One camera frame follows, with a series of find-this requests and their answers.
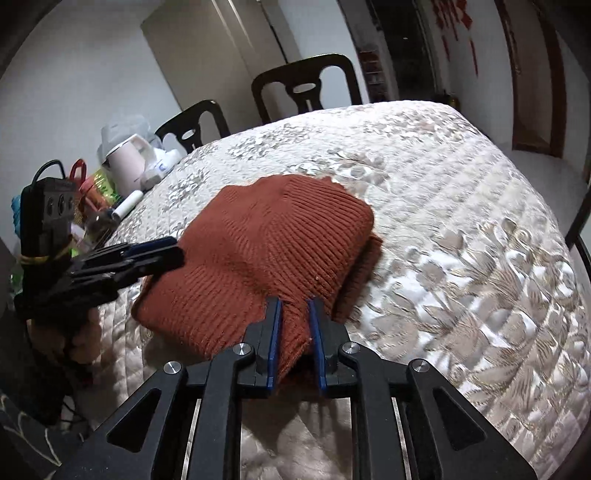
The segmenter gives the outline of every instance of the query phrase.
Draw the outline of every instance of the red handle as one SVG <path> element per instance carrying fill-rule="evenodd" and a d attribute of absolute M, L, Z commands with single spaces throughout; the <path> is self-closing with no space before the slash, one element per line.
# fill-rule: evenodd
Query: red handle
<path fill-rule="evenodd" d="M 79 168 L 82 170 L 82 173 L 80 175 L 80 178 L 77 179 L 76 170 L 78 170 Z M 76 160 L 76 163 L 72 165 L 72 169 L 70 170 L 70 180 L 75 181 L 78 186 L 82 185 L 86 180 L 86 162 L 81 158 Z"/>

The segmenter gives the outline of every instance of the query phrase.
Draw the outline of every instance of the folded sweater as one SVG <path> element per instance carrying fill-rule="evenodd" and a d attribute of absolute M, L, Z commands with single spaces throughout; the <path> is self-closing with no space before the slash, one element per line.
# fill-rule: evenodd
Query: folded sweater
<path fill-rule="evenodd" d="M 371 208 L 329 178 L 276 175 L 224 187 L 178 244 L 185 265 L 149 278 L 132 309 L 142 325 L 211 358 L 283 301 L 279 377 L 311 343 L 306 300 L 350 315 L 380 256 Z"/>

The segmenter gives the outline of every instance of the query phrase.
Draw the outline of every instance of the table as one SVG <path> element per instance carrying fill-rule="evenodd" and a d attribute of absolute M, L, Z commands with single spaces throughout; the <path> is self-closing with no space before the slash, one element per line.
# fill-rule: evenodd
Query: table
<path fill-rule="evenodd" d="M 391 360 L 426 358 L 548 477 L 589 416 L 589 320 L 554 215 L 514 165 L 448 106 L 311 112 L 199 148 L 111 243 L 180 236 L 224 185 L 277 173 L 331 176 L 374 210 L 383 255 L 352 339 Z M 81 397 L 95 420 L 181 356 L 131 318 L 139 290 L 102 308 L 98 385 Z M 245 406 L 247 478 L 347 478 L 348 401 L 305 400 Z"/>

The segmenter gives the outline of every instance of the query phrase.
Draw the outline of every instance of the white cylinder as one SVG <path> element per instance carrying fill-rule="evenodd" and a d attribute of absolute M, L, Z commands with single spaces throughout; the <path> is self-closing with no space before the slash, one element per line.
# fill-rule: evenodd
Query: white cylinder
<path fill-rule="evenodd" d="M 134 190 L 129 194 L 129 196 L 121 202 L 115 211 L 113 212 L 113 217 L 119 219 L 119 221 L 123 220 L 125 217 L 128 216 L 129 212 L 134 209 L 134 207 L 139 203 L 139 201 L 144 197 L 144 192 L 141 190 Z"/>

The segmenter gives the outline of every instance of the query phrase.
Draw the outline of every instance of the silver screw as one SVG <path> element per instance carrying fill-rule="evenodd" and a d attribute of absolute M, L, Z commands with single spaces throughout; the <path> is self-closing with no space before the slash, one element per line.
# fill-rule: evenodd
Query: silver screw
<path fill-rule="evenodd" d="M 238 343 L 232 348 L 232 351 L 237 355 L 248 355 L 251 350 L 252 347 L 248 343 Z"/>
<path fill-rule="evenodd" d="M 426 360 L 417 358 L 413 361 L 413 370 L 415 372 L 419 372 L 420 374 L 425 373 L 427 370 L 429 370 L 429 364 Z"/>
<path fill-rule="evenodd" d="M 183 366 L 178 362 L 167 362 L 166 365 L 164 365 L 164 373 L 167 373 L 168 375 L 174 375 L 179 373 L 182 367 Z"/>
<path fill-rule="evenodd" d="M 353 355 L 354 353 L 357 353 L 359 350 L 361 350 L 359 344 L 355 342 L 343 343 L 341 348 L 343 349 L 343 352 L 348 353 L 349 355 Z"/>

